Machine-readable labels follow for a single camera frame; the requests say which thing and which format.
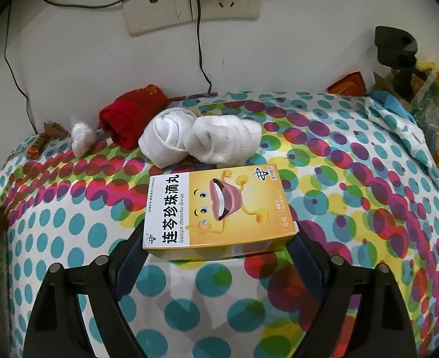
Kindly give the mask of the white wall socket plate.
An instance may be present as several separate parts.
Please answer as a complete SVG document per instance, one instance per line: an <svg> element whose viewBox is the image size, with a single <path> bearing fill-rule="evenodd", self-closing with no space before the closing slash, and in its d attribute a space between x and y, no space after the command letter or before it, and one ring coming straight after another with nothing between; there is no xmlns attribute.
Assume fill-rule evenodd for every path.
<svg viewBox="0 0 439 358"><path fill-rule="evenodd" d="M200 0L201 19L257 19L260 0ZM196 0L125 0L122 4L130 36L188 24L197 18Z"/></svg>

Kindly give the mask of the red candy wrapper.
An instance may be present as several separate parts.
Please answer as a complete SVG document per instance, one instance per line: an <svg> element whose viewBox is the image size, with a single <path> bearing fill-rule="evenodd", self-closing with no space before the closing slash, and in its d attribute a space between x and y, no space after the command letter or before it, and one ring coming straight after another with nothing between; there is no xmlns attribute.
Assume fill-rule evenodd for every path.
<svg viewBox="0 0 439 358"><path fill-rule="evenodd" d="M46 132L39 134L33 144L29 147L26 157L31 160L38 160L44 148L52 140L52 136Z"/></svg>

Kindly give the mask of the white sock pair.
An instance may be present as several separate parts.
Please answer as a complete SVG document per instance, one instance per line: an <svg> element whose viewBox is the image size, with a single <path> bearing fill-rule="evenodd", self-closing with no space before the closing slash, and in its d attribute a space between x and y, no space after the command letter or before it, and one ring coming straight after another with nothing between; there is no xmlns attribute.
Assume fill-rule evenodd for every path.
<svg viewBox="0 0 439 358"><path fill-rule="evenodd" d="M142 153L158 168L179 163L188 156L184 140L197 116L180 107L156 115L139 138Z"/></svg>

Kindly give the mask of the colourful polka dot bedsheet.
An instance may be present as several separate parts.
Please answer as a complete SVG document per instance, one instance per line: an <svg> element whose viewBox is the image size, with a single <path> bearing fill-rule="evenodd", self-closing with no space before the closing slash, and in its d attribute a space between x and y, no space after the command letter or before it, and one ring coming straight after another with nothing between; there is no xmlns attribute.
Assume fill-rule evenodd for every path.
<svg viewBox="0 0 439 358"><path fill-rule="evenodd" d="M227 93L180 106L257 121L263 136L249 165L277 166L291 215L330 254L366 268L387 263L419 356L437 351L438 169L406 121L371 99L306 92ZM111 252L142 221L159 174L140 150L103 132L82 159L63 139L34 161L32 144L19 144L0 172L11 357L23 354L48 267ZM120 307L150 357L290 357L319 301L278 251L212 263L151 257Z"/></svg>

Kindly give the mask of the yellow cartoon medicine box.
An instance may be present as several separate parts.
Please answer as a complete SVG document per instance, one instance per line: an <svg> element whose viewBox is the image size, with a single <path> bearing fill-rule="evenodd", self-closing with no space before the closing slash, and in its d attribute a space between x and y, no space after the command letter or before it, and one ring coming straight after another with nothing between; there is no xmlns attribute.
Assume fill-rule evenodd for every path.
<svg viewBox="0 0 439 358"><path fill-rule="evenodd" d="M151 177L145 251L165 260L221 260L277 251L297 234L274 164Z"/></svg>

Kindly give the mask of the red envelope packet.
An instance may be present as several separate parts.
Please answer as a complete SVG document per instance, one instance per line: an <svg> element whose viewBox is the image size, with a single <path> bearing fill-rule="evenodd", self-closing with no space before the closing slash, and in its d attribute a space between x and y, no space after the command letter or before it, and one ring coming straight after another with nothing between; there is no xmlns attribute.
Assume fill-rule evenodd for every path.
<svg viewBox="0 0 439 358"><path fill-rule="evenodd" d="M361 72L356 71L341 78L339 81L330 85L326 91L334 95L345 96L365 96L367 88L364 83Z"/></svg>

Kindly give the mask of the small white sock ball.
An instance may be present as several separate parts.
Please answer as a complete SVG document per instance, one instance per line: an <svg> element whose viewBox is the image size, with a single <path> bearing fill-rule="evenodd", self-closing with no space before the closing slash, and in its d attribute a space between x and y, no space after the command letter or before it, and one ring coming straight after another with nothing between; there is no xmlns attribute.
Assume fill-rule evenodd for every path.
<svg viewBox="0 0 439 358"><path fill-rule="evenodd" d="M96 142L96 131L86 121L73 119L70 135L72 138L71 149L77 159L85 156Z"/></svg>

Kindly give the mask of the red rolled sock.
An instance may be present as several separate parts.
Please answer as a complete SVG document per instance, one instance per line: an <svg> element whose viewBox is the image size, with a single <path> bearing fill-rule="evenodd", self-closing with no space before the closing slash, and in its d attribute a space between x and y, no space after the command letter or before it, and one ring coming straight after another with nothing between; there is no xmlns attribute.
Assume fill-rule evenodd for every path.
<svg viewBox="0 0 439 358"><path fill-rule="evenodd" d="M134 149L149 122L168 103L168 97L155 85L126 92L100 111L100 127L117 146Z"/></svg>

